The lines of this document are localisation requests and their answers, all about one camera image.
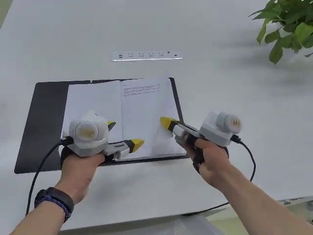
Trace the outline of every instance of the hand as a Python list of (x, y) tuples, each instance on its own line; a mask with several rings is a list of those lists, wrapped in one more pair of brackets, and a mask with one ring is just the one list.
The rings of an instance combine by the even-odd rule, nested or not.
[(96, 169), (104, 160), (102, 154), (86, 158), (74, 154), (68, 156), (63, 162), (61, 179), (55, 188), (69, 195), (74, 204), (79, 203), (86, 196)]
[[(200, 165), (200, 175), (211, 186), (218, 188), (223, 174), (233, 167), (226, 151), (216, 144), (202, 139), (196, 140), (195, 147), (203, 150), (205, 160), (205, 162)], [(184, 145), (184, 148), (187, 151), (187, 155), (193, 160), (196, 155), (196, 150), (187, 144)]]

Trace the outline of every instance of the potted plant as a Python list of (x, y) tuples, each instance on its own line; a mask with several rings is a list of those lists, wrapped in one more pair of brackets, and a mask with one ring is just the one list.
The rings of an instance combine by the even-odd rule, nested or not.
[(264, 9), (252, 13), (254, 20), (264, 19), (257, 36), (261, 43), (268, 23), (277, 23), (278, 29), (267, 34), (265, 43), (276, 41), (269, 54), (269, 60), (276, 64), (283, 56), (283, 49), (292, 49), (295, 53), (311, 48), (305, 56), (313, 54), (313, 0), (270, 0)]

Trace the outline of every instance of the yellow tip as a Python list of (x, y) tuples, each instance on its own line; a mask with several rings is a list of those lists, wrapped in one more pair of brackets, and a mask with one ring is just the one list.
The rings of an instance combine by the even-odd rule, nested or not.
[(160, 117), (160, 122), (161, 122), (161, 125), (166, 129), (168, 130), (168, 128), (170, 127), (170, 124), (172, 121), (178, 121), (174, 118), (170, 118), (170, 117)]
[(134, 149), (133, 149), (133, 153), (136, 152), (145, 142), (144, 140), (141, 139), (131, 139), (131, 141), (134, 143)]
[(114, 121), (108, 121), (108, 128), (109, 128), (109, 131), (112, 130), (112, 128), (115, 126), (116, 122)]

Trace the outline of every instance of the power strip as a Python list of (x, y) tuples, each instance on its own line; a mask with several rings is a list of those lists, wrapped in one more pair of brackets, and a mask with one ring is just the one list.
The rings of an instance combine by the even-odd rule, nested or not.
[(141, 60), (181, 60), (178, 51), (124, 51), (112, 53), (112, 61), (141, 61)]

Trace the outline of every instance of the blue wristband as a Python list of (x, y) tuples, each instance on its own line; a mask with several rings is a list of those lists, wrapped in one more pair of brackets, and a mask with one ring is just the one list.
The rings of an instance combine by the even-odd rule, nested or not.
[(64, 212), (65, 212), (65, 220), (64, 220), (64, 222), (66, 222), (68, 220), (68, 218), (70, 218), (71, 213), (68, 212), (67, 207), (63, 203), (59, 202), (58, 200), (55, 200), (54, 198), (50, 197), (49, 195), (46, 195), (44, 198), (42, 198), (38, 202), (38, 205), (40, 203), (42, 203), (43, 201), (53, 202), (53, 203), (57, 204), (59, 207), (61, 207), (64, 210)]

